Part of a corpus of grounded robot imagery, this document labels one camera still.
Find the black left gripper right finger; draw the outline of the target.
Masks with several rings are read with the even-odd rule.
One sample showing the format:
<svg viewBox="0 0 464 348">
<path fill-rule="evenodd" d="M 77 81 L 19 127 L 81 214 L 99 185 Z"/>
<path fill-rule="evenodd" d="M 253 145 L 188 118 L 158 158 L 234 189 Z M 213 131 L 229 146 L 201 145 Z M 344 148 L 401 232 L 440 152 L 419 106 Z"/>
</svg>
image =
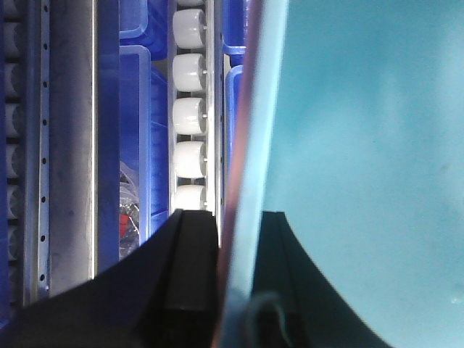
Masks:
<svg viewBox="0 0 464 348">
<path fill-rule="evenodd" d="M 310 259 L 282 212 L 264 212 L 249 303 L 251 347 L 387 347 Z"/>
</svg>

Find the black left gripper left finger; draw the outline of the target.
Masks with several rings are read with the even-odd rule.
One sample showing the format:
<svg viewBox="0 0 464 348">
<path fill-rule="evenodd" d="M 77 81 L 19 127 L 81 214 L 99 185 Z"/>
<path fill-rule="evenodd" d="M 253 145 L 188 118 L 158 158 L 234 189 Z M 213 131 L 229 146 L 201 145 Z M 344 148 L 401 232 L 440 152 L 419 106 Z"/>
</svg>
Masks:
<svg viewBox="0 0 464 348">
<path fill-rule="evenodd" d="M 3 347 L 209 347 L 218 312 L 214 217 L 178 210 L 110 269 L 19 311 Z"/>
</svg>

